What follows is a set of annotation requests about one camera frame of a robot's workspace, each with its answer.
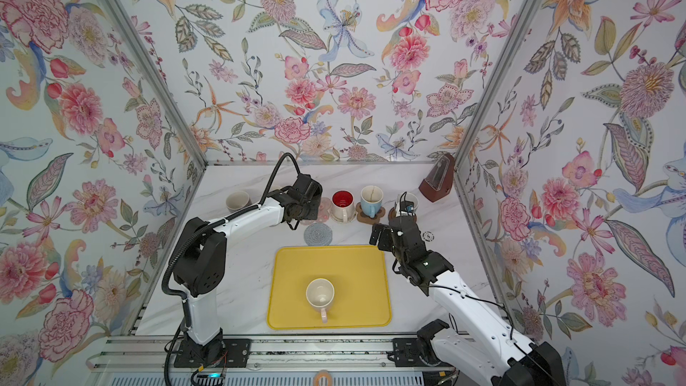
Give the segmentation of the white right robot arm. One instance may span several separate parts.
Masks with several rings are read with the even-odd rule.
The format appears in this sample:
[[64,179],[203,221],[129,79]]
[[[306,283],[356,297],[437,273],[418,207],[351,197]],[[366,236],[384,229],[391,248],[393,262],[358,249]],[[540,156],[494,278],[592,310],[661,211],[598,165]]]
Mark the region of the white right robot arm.
[[505,310],[479,298],[453,264],[426,248],[416,221],[396,217],[373,225],[371,245],[395,257],[393,271],[448,313],[413,341],[393,342],[397,366],[453,366],[480,385],[565,385],[563,359],[549,343],[517,332]]

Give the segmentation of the red inside white mug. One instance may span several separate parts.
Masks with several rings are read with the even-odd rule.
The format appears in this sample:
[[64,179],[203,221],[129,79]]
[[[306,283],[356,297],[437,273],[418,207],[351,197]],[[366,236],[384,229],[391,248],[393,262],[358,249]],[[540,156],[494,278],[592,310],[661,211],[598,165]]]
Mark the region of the red inside white mug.
[[332,195],[332,208],[356,210],[354,204],[354,196],[347,190],[338,190]]

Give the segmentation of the pink flower coaster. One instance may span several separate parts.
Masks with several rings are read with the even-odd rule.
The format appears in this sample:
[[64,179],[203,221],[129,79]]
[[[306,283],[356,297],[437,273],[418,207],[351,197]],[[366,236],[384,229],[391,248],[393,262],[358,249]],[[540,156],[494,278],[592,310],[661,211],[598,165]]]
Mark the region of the pink flower coaster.
[[332,208],[332,201],[329,198],[322,198],[316,221],[318,223],[326,223],[330,220],[330,209]]

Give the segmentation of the brown paw print coaster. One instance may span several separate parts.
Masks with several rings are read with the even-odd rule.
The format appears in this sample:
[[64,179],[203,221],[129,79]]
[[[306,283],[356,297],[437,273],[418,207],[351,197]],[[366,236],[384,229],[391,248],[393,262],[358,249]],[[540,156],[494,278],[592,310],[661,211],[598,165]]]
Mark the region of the brown paw print coaster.
[[370,217],[364,213],[364,211],[362,209],[362,205],[360,203],[357,203],[356,213],[357,213],[356,219],[359,223],[375,225],[375,224],[380,223],[382,221],[382,219],[384,218],[384,216],[386,214],[386,209],[384,207],[381,207],[381,209],[376,214],[376,216]]

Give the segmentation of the multicolour woven round coaster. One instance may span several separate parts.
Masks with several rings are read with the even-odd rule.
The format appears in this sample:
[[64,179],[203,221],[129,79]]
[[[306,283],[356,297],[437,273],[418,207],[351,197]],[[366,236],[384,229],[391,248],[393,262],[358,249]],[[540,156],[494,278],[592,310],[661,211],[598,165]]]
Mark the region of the multicolour woven round coaster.
[[351,223],[356,216],[357,212],[355,210],[337,209],[337,207],[334,207],[330,211],[330,217],[338,223]]

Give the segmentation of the pink handle mug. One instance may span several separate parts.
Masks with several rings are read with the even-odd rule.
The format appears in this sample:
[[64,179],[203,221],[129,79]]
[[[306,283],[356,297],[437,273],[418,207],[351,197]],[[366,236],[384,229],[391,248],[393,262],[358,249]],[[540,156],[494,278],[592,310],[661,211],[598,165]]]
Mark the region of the pink handle mug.
[[328,323],[328,313],[335,298],[335,287],[325,278],[317,278],[310,282],[305,291],[307,302],[321,316],[323,323]]

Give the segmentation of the grey blue woven coaster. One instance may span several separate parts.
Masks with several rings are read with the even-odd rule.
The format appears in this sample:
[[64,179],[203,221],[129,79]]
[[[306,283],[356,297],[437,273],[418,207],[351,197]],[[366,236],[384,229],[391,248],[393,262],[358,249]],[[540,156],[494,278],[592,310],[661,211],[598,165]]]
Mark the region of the grey blue woven coaster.
[[330,246],[333,241],[333,231],[325,223],[314,223],[304,231],[304,241],[309,247]]

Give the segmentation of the blue handle mug front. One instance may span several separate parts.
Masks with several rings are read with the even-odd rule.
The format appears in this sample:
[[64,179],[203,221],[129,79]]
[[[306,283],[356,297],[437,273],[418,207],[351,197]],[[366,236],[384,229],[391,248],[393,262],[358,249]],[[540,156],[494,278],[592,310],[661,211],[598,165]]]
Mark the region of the blue handle mug front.
[[375,185],[368,185],[361,191],[361,205],[367,216],[374,217],[382,207],[383,190]]

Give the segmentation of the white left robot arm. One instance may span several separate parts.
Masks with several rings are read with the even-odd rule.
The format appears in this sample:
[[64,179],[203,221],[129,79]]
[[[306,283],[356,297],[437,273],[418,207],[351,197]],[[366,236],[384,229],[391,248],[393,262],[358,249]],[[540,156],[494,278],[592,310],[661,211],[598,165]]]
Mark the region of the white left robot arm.
[[319,214],[323,186],[300,173],[295,182],[272,190],[264,200],[214,220],[189,220],[161,280],[167,296],[179,298],[189,341],[206,347],[223,337],[215,289],[225,275],[227,252],[257,232],[285,223],[291,230]]

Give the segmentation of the purple handle mug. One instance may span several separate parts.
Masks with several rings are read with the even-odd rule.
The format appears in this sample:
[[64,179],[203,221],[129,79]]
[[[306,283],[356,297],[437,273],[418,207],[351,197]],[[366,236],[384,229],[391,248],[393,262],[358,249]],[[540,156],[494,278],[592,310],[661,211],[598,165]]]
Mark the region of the purple handle mug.
[[246,191],[232,192],[226,199],[225,205],[230,213],[235,213],[252,204],[250,195]]

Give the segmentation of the blue mug row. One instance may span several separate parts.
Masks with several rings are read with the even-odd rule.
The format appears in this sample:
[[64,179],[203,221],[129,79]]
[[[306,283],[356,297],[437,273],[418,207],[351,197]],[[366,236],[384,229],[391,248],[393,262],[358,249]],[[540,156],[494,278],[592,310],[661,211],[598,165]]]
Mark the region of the blue mug row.
[[410,192],[405,191],[397,196],[395,203],[397,214],[416,214],[418,206],[418,198]]

